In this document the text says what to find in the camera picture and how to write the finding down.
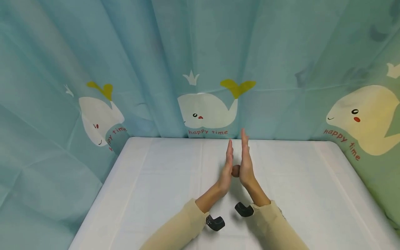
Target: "black object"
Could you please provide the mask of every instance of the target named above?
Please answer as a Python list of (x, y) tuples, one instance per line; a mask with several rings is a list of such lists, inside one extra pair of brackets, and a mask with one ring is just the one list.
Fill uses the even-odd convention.
[(249, 217), (252, 216), (254, 210), (251, 206), (245, 207), (243, 203), (239, 202), (235, 206), (235, 210), (242, 216), (242, 217)]
[(214, 231), (219, 231), (225, 226), (224, 219), (221, 216), (216, 219), (213, 219), (211, 215), (207, 216), (206, 224)]

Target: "blue curtain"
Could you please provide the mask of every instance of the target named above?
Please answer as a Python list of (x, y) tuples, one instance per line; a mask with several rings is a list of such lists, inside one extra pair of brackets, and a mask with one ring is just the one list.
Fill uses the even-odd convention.
[(67, 249), (130, 136), (242, 127), (336, 142), (398, 229), (396, 138), (377, 156), (374, 131), (326, 119), (374, 84), (363, 93), (397, 110), (399, 14), (398, 0), (0, 0), (0, 248)]

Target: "beige sleeve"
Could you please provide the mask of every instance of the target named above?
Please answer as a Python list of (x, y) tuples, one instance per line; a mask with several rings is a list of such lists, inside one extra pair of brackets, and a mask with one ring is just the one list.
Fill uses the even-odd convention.
[(286, 221), (275, 201), (270, 205), (258, 207), (251, 204), (254, 209), (255, 223), (265, 237), (263, 244), (271, 250), (308, 250), (303, 240), (297, 235), (291, 225)]
[(203, 213), (191, 199), (183, 209), (159, 228), (140, 250), (180, 250), (206, 225), (210, 213)]

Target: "small ball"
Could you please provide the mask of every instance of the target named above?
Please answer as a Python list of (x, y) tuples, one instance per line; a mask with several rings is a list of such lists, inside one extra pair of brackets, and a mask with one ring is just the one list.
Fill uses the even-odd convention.
[(235, 165), (232, 168), (232, 176), (238, 178), (240, 172), (240, 165)]

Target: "forearm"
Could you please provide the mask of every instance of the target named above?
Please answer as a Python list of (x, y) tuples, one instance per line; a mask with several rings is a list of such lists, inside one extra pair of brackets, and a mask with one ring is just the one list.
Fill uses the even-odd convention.
[(197, 200), (190, 200), (184, 208), (159, 228), (140, 250), (180, 250), (194, 239), (206, 225), (211, 207), (222, 197), (215, 184)]
[(245, 184), (244, 187), (246, 188), (255, 205), (262, 207), (271, 204), (271, 200), (264, 193), (260, 184), (255, 178), (248, 184)]
[(255, 204), (251, 206), (254, 209), (252, 217), (260, 229), (260, 234), (265, 238), (266, 248), (308, 250), (306, 244), (286, 221), (274, 201), (267, 206), (258, 207)]
[(265, 244), (267, 244), (266, 247), (268, 247), (268, 249), (308, 249), (302, 239), (286, 221), (275, 202), (267, 197), (260, 184), (255, 179), (249, 185), (246, 185), (245, 188), (254, 203), (252, 204), (254, 209), (253, 219), (260, 229), (260, 234), (265, 237)]
[(182, 249), (203, 230), (208, 215), (191, 199), (178, 214), (150, 236), (140, 250)]
[(211, 207), (222, 198), (222, 192), (217, 184), (214, 184), (207, 192), (196, 200), (196, 205), (203, 213), (210, 211)]

